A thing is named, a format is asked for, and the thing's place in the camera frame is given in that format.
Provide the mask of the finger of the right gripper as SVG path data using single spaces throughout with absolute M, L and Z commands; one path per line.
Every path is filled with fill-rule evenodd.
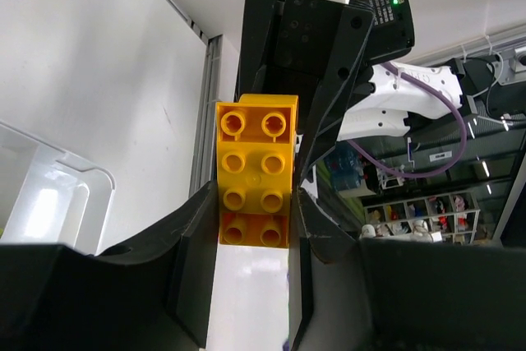
M 245 0 L 235 98 L 281 95 L 283 73 L 273 64 L 278 0 Z
M 307 178 L 312 166 L 335 147 L 373 22 L 363 3 L 343 6 L 325 75 L 316 88 L 295 162 L 293 183 Z

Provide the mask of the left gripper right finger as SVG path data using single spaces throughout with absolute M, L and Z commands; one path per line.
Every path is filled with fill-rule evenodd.
M 291 205 L 291 349 L 524 349 L 524 250 L 356 240 L 306 191 Z

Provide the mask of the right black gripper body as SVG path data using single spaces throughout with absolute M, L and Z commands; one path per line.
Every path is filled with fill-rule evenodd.
M 273 10 L 267 80 L 325 74 L 344 5 L 329 0 L 265 0 Z

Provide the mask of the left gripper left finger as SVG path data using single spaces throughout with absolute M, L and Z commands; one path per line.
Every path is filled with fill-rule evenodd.
M 2 245 L 2 349 L 203 349 L 218 234 L 210 181 L 97 256 L 62 244 Z

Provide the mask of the yellow lego piece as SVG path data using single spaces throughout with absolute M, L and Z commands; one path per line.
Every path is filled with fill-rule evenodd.
M 296 95 L 216 105 L 219 242 L 286 248 L 297 140 Z

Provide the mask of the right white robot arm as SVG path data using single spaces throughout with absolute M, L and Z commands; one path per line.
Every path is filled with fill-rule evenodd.
M 409 0 L 245 0 L 237 93 L 298 97 L 297 182 L 337 141 L 466 141 L 461 66 L 401 63 L 413 45 Z

